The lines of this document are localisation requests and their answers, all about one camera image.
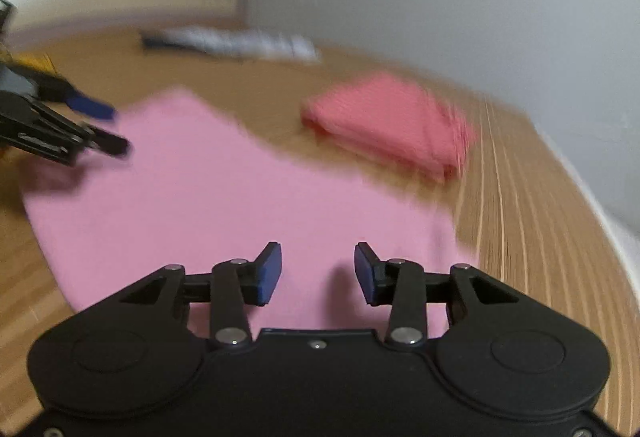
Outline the pink sweatshirt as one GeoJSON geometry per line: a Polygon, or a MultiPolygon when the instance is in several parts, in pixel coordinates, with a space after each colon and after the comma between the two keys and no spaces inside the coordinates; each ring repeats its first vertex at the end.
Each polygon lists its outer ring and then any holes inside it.
{"type": "Polygon", "coordinates": [[[446,210],[273,150],[191,91],[145,100],[117,127],[132,144],[123,160],[28,158],[18,173],[41,252],[76,310],[160,267],[206,273],[276,241],[282,273],[268,306],[250,310],[254,329],[383,330],[387,309],[366,304],[355,275],[358,243],[429,272],[476,261],[446,210]]]}

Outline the yellow striped garment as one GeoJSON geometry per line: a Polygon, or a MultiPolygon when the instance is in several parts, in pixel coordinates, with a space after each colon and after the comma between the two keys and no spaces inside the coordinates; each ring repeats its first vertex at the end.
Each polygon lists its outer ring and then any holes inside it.
{"type": "Polygon", "coordinates": [[[56,73],[56,68],[48,56],[17,56],[13,63],[38,72],[56,73]]]}

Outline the white and navy garment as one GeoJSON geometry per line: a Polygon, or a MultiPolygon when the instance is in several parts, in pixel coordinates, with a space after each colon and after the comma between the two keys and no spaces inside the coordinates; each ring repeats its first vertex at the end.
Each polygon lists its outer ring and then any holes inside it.
{"type": "Polygon", "coordinates": [[[321,53],[314,43],[299,35],[288,36],[263,30],[221,30],[204,26],[142,30],[145,49],[177,49],[230,59],[262,59],[319,63],[321,53]]]}

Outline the folded red striped garment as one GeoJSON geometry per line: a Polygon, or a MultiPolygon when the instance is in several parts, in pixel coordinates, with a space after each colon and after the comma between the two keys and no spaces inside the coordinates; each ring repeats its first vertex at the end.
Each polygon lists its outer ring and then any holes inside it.
{"type": "Polygon", "coordinates": [[[460,108],[413,80],[385,72],[341,82],[307,100],[300,119],[348,151],[439,182],[462,174],[475,141],[460,108]]]}

